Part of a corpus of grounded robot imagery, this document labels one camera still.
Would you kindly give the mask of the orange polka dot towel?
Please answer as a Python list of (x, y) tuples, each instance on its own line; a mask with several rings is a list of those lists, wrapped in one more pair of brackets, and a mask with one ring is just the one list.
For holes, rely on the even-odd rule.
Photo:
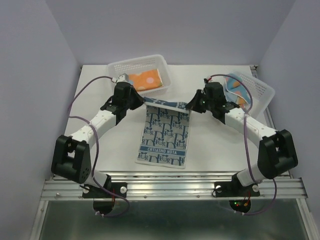
[(128, 76), (130, 83), (138, 92), (158, 89), (164, 86), (158, 69), (129, 74)]

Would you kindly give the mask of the blue white patterned towel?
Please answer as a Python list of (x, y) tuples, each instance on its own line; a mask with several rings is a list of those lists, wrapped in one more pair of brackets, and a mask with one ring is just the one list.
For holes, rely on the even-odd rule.
[(184, 169), (191, 111), (186, 102), (144, 98), (146, 118), (136, 163)]

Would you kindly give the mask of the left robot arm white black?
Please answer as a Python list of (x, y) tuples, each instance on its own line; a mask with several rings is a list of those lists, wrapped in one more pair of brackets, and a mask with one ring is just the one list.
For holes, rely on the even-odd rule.
[(128, 110), (135, 110), (144, 104), (134, 87), (128, 82), (118, 82), (113, 95), (100, 108), (92, 120), (80, 116), (70, 116), (85, 122), (85, 125), (69, 136), (61, 135), (54, 147), (51, 172), (55, 175), (94, 187), (100, 197), (111, 192), (111, 176), (96, 170), (99, 157), (99, 138), (117, 126)]

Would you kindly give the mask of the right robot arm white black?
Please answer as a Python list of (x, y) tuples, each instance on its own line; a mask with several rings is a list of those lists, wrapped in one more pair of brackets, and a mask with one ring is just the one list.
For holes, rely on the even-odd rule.
[(231, 181), (215, 183), (212, 195), (216, 198), (242, 197), (265, 179), (274, 179), (298, 165), (293, 137), (288, 130), (275, 130), (249, 116), (238, 104), (227, 101), (223, 86), (209, 82), (198, 89), (186, 109), (212, 116), (243, 134), (258, 148), (255, 164), (249, 164), (231, 177)]

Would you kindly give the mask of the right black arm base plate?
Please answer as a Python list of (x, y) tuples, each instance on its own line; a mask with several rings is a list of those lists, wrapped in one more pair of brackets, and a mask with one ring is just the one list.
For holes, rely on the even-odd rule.
[(215, 198), (240, 198), (240, 197), (259, 197), (260, 191), (256, 184), (249, 186), (233, 184), (231, 181), (218, 181), (214, 183), (212, 196)]

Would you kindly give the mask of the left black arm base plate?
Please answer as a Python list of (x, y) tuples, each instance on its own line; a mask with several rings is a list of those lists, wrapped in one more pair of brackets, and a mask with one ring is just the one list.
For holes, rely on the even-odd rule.
[[(121, 196), (123, 198), (127, 197), (128, 184), (126, 182), (113, 182), (109, 192)], [(106, 191), (102, 190), (100, 187), (95, 187), (89, 184), (85, 184), (82, 187), (82, 197), (84, 199), (110, 199), (117, 198)]]

